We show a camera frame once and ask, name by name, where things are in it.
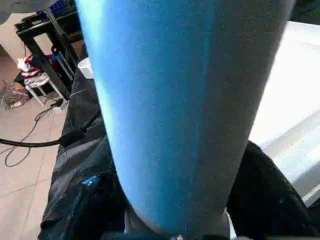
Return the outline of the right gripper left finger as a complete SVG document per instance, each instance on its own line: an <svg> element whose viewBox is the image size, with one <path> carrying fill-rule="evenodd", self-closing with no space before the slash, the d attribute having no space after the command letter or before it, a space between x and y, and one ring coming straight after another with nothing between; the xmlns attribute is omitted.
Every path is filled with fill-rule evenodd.
<svg viewBox="0 0 320 240"><path fill-rule="evenodd" d="M101 240L125 230L126 200L118 178L104 172L50 191L39 240Z"/></svg>

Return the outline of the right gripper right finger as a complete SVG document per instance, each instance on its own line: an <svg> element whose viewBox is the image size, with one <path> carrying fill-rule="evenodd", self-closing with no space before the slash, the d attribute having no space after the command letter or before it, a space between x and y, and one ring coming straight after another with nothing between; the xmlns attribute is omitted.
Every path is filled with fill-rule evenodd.
<svg viewBox="0 0 320 240"><path fill-rule="evenodd" d="M272 159L249 141L227 202L235 233L266 237L319 237L302 198Z"/></svg>

